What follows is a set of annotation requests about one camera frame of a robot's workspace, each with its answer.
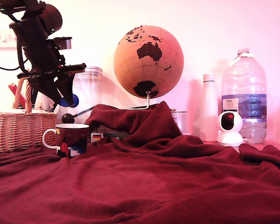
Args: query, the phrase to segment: water bottle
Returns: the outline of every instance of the water bottle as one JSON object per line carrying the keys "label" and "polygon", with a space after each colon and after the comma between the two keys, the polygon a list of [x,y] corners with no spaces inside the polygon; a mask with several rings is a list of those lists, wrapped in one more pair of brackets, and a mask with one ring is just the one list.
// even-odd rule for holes
{"label": "water bottle", "polygon": [[266,138],[266,73],[249,49],[238,57],[222,79],[222,110],[235,111],[243,119],[239,132],[244,142],[258,144]]}
{"label": "water bottle", "polygon": [[200,139],[217,141],[218,98],[214,74],[203,75],[203,94],[200,102]]}

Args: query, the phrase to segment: cork globe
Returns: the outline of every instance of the cork globe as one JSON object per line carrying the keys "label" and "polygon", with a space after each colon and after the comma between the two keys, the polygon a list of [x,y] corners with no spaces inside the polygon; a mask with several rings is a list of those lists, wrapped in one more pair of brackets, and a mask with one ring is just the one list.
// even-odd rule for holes
{"label": "cork globe", "polygon": [[146,98],[165,95],[172,90],[183,70],[181,46],[168,31],[141,26],[129,31],[118,43],[114,71],[129,93]]}

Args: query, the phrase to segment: metal can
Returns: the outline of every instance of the metal can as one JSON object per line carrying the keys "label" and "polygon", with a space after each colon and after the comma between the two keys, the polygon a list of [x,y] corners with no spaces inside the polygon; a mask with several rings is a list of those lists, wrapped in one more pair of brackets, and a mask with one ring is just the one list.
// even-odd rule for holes
{"label": "metal can", "polygon": [[187,111],[171,111],[174,122],[178,126],[183,135],[190,135],[188,124],[188,112]]}

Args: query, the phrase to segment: white thermos flask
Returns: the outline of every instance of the white thermos flask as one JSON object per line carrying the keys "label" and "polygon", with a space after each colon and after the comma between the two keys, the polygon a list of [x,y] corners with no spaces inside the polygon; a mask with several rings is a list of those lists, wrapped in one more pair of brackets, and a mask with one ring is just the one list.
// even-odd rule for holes
{"label": "white thermos flask", "polygon": [[203,95],[200,104],[200,139],[217,141],[218,99],[214,74],[203,75]]}

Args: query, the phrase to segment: black robotic arm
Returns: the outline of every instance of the black robotic arm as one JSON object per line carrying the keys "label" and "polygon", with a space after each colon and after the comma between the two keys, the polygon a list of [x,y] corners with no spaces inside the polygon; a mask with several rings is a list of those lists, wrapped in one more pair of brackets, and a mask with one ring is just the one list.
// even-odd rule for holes
{"label": "black robotic arm", "polygon": [[[70,48],[71,37],[48,39],[62,26],[62,17],[52,5],[37,0],[0,0],[0,10],[14,22],[9,26],[17,36],[17,53],[22,73],[34,90],[59,104],[61,96],[73,104],[72,84],[76,73],[83,72],[86,65],[65,65],[59,50]],[[17,20],[13,13],[25,11]],[[22,49],[32,64],[31,72],[24,68]]]}

